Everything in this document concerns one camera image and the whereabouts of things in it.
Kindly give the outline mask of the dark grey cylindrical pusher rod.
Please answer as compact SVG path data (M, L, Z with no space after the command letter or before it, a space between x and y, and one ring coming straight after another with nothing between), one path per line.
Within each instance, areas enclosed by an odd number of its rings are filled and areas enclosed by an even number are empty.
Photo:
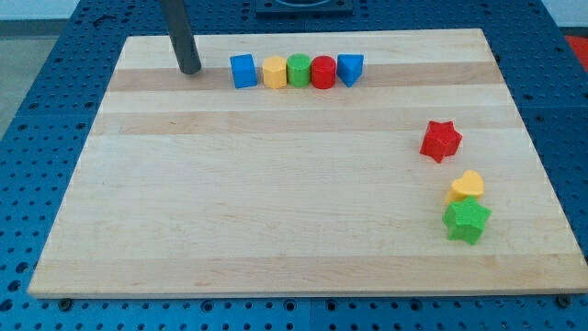
M184 0L160 0L178 67L182 74L195 74L202 68Z

